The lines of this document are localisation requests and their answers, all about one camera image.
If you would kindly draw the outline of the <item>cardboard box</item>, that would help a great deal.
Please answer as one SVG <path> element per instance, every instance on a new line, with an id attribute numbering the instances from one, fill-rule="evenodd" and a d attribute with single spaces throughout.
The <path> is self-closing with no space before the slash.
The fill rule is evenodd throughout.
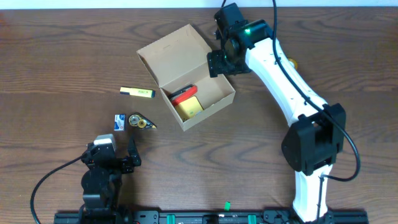
<path id="1" fill-rule="evenodd" d="M 206 58 L 209 52 L 210 46 L 190 24 L 137 51 L 141 62 L 160 88 L 166 105 L 184 131 L 234 100 L 236 91 L 223 74 L 210 77 Z M 176 111 L 169 95 L 188 85 L 197 86 L 195 96 L 203 111 L 193 118 L 185 119 Z"/>

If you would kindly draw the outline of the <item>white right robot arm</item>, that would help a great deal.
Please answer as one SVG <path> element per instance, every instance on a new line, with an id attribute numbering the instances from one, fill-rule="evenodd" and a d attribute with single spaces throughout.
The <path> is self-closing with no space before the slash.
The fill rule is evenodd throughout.
<path id="1" fill-rule="evenodd" d="M 289 126 L 281 149 L 295 172 L 293 210 L 302 223 L 322 220 L 326 180 L 341 151 L 346 114 L 316 94 L 285 56 L 263 20 L 216 19 L 221 48 L 207 55 L 211 77 L 254 72 L 281 108 Z"/>

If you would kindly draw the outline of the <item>yellow sticky note pad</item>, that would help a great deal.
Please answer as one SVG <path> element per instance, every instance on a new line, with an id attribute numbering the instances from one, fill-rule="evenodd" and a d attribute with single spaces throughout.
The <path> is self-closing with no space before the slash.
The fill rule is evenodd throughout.
<path id="1" fill-rule="evenodd" d="M 175 109 L 183 122 L 195 117 L 203 111 L 202 105 L 195 96 L 179 103 L 175 106 Z"/>

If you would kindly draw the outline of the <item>red stapler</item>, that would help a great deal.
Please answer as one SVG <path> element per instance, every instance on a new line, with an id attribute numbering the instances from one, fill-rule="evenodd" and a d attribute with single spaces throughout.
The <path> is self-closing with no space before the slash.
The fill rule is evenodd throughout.
<path id="1" fill-rule="evenodd" d="M 173 106 L 177 106 L 178 104 L 192 97 L 194 94 L 197 93 L 197 91 L 197 86 L 191 84 L 170 94 L 168 98 Z"/>

